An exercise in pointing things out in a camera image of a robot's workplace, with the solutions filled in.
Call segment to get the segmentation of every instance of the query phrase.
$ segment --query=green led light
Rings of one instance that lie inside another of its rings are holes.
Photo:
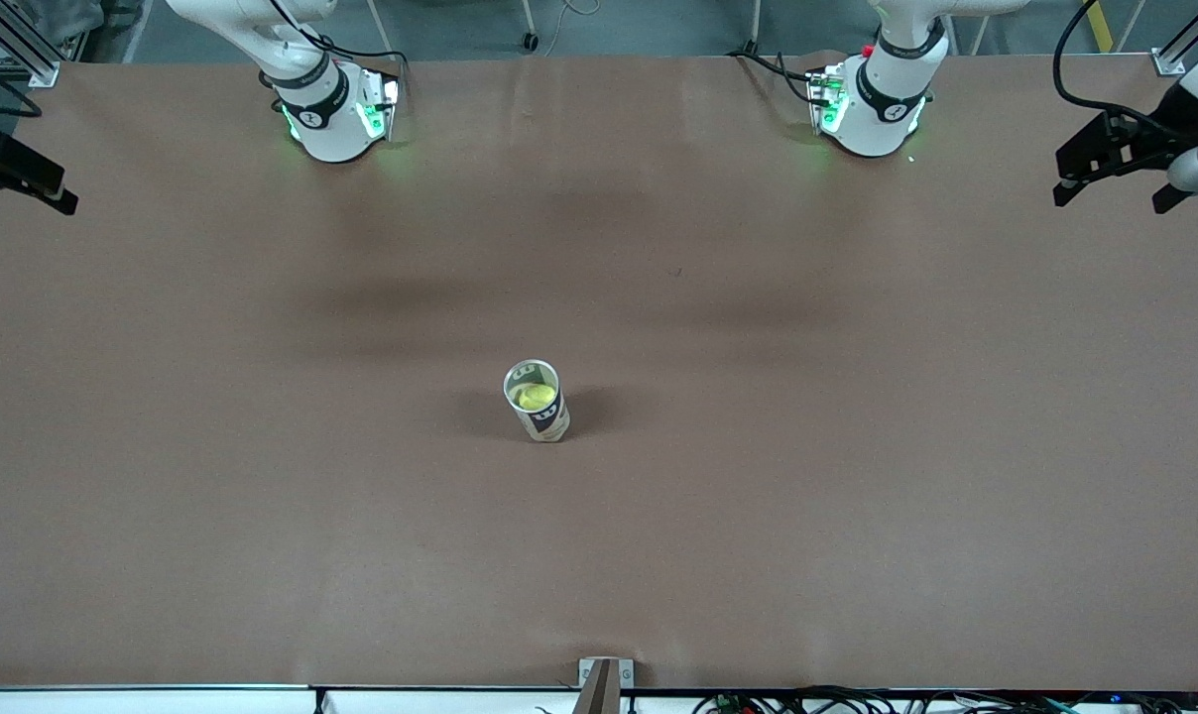
[[[300,129],[295,127],[295,119],[291,119],[291,113],[285,108],[285,104],[282,105],[282,116],[285,117],[286,126],[291,127],[291,139],[303,141],[300,139]]]
[[[365,134],[371,139],[377,139],[383,135],[383,120],[381,119],[382,113],[374,108],[373,105],[365,107],[363,104],[357,104],[358,116],[362,119],[362,125],[365,127]]]
[[[916,104],[916,109],[913,109],[913,121],[910,122],[910,125],[907,126],[908,134],[912,134],[912,132],[916,131],[916,122],[920,120],[921,109],[925,109],[925,99],[921,99],[920,103]]]
[[[849,102],[847,101],[847,95],[839,95],[839,99],[831,105],[824,108],[824,122],[821,123],[822,128],[829,134],[833,134],[836,129],[841,127],[841,117],[845,116],[845,110],[849,109]]]

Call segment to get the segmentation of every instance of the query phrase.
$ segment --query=tennis ball can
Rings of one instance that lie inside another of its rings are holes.
[[[533,441],[563,438],[571,419],[555,367],[543,359],[522,361],[507,371],[503,394]]]

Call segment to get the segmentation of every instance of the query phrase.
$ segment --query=yellow tennis ball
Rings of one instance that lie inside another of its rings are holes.
[[[555,388],[544,383],[531,383],[515,395],[515,403],[526,412],[539,412],[555,401]]]

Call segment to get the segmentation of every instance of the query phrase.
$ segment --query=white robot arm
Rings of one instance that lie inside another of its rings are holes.
[[[304,23],[328,17],[337,0],[168,4],[182,18],[236,44],[260,66],[282,98],[291,135],[314,158],[349,162],[389,132],[399,80],[333,58],[309,40],[316,32]]]
[[[1143,169],[1167,173],[1167,184],[1154,194],[1156,213],[1198,194],[1198,63],[1167,90],[1148,121],[1133,114],[1107,104],[1057,150],[1057,206],[1070,204],[1090,182]]]
[[[916,129],[930,79],[948,58],[943,14],[1002,14],[1030,0],[867,0],[881,14],[870,55],[811,78],[811,121],[861,157],[891,153]]]

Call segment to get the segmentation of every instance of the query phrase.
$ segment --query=brown table surface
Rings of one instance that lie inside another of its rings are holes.
[[[1052,207],[1047,67],[870,162],[736,60],[418,65],[349,165],[253,67],[67,67],[78,216],[0,195],[0,683],[1198,688],[1198,199]]]

